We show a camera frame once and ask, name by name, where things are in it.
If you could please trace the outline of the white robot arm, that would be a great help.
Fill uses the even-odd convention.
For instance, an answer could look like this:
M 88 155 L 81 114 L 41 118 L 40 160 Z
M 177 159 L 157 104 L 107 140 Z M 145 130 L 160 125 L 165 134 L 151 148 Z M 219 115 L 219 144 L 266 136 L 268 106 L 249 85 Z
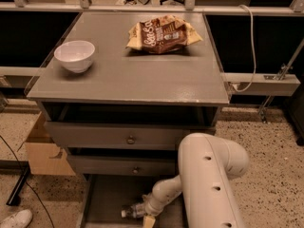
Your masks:
M 144 199 L 143 228 L 183 195 L 189 228 L 245 228 L 229 180 L 247 171 L 249 157 L 240 144 L 204 133 L 182 139 L 179 174 L 157 182 Z

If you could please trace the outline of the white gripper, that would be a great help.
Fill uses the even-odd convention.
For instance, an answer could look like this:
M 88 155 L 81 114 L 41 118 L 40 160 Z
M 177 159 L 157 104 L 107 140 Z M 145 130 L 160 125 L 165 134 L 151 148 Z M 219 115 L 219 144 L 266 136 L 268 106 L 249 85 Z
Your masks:
M 152 193 L 142 195 L 145 213 L 149 216 L 143 217 L 142 228 L 153 228 L 157 217 L 164 209 L 164 205 L 157 200 Z

